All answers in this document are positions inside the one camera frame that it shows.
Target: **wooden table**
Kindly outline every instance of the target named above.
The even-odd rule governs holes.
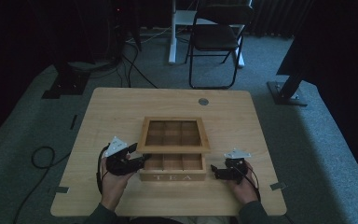
[[[207,105],[199,99],[207,99]],[[145,116],[201,117],[212,153],[206,166],[225,168],[224,153],[233,148],[252,154],[262,204],[270,216],[286,206],[251,95],[247,91],[195,91],[98,88],[94,91],[51,206],[53,216],[88,216],[101,200],[95,173],[99,153],[114,136],[136,143]],[[120,216],[236,216],[241,205],[222,180],[208,169],[205,181],[142,182],[135,174],[117,208]]]

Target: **wooden box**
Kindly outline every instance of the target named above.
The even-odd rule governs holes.
[[[145,117],[138,153],[151,154],[140,170],[143,181],[194,181],[206,176],[210,152],[201,118]]]

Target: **hand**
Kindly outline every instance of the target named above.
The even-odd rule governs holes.
[[[106,158],[102,158],[101,164],[103,175],[103,196],[101,205],[114,212],[124,193],[128,180],[134,173],[127,175],[112,175],[106,170]]]
[[[255,181],[252,178],[253,167],[247,161],[246,165],[249,168],[246,176],[249,180],[252,181],[253,184],[255,184]],[[251,183],[249,183],[246,178],[243,178],[240,184],[237,184],[236,180],[228,180],[227,184],[232,189],[235,197],[238,201],[240,201],[240,203],[247,204],[249,202],[258,201],[254,187],[251,185]]]

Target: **chair leg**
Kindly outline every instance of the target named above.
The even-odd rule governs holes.
[[[191,37],[190,37],[190,39],[188,40],[188,47],[187,47],[187,53],[186,53],[185,63],[187,63],[188,52],[190,51],[190,45],[191,45]]]
[[[241,37],[240,45],[238,46],[238,55],[235,61],[234,76],[232,77],[231,84],[228,85],[229,87],[231,87],[234,84],[235,78],[237,77],[238,65],[240,64],[240,57],[242,51],[242,43],[243,43],[243,36]]]
[[[229,51],[228,52],[228,54],[226,55],[226,57],[225,57],[225,60],[223,60],[221,63],[225,63],[226,62],[226,60],[227,60],[227,58],[228,58],[228,55],[231,53],[231,51]]]
[[[190,85],[191,88],[195,89],[195,86],[193,86],[193,83],[191,80],[192,76],[193,76],[193,49],[194,49],[194,46],[190,44],[188,46],[188,49],[190,50],[190,71],[188,72],[188,84]]]

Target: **person's left hand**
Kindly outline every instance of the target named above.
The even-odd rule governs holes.
[[[124,193],[124,189],[127,186],[128,180],[134,173],[127,175],[112,175],[106,170],[106,158],[102,158],[102,174],[103,177],[103,193],[101,198],[101,205],[105,208],[115,211],[120,198]]]

